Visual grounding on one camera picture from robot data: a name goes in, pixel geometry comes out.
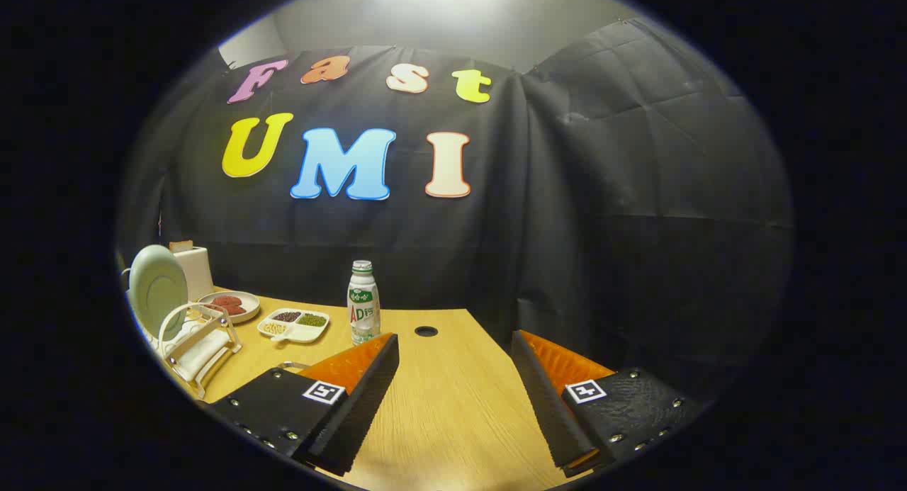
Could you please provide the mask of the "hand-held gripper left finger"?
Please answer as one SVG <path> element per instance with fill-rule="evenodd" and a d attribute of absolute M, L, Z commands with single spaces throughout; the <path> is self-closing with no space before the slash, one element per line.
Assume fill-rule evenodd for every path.
<path fill-rule="evenodd" d="M 350 471 L 400 361 L 386 333 L 307 368 L 284 363 L 211 403 L 265 448 L 342 477 Z"/>

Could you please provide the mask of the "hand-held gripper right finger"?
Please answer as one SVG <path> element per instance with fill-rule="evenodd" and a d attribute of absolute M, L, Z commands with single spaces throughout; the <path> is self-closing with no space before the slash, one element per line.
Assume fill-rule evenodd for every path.
<path fill-rule="evenodd" d="M 702 412 L 700 401 L 644 368 L 612 371 L 524 330 L 512 333 L 511 357 L 567 478 L 638 458 Z"/>

